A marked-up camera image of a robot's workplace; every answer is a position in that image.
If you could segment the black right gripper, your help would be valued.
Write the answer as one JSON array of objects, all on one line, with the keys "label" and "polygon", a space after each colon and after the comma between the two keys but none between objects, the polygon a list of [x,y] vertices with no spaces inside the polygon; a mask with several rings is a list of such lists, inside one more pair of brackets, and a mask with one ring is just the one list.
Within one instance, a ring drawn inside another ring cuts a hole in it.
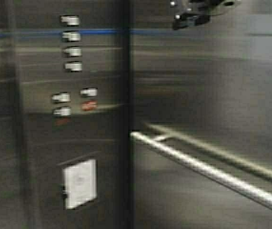
[{"label": "black right gripper", "polygon": [[171,0],[170,7],[176,10],[172,29],[207,24],[211,17],[226,14],[241,3],[241,0]]}]

